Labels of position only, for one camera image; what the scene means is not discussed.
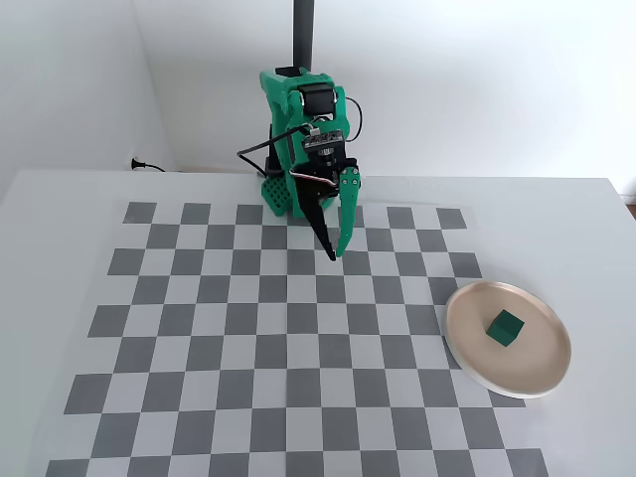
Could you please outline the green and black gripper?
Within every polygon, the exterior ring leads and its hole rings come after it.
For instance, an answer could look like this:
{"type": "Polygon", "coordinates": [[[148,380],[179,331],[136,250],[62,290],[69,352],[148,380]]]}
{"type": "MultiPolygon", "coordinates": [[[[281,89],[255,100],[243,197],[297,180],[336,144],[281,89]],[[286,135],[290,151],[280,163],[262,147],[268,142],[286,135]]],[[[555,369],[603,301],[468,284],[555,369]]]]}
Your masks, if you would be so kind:
{"type": "Polygon", "coordinates": [[[336,147],[322,150],[291,148],[291,179],[299,207],[330,260],[341,257],[354,232],[360,172],[355,158],[347,158],[336,147]],[[335,252],[324,218],[323,200],[339,196],[341,202],[340,236],[335,252]]]}

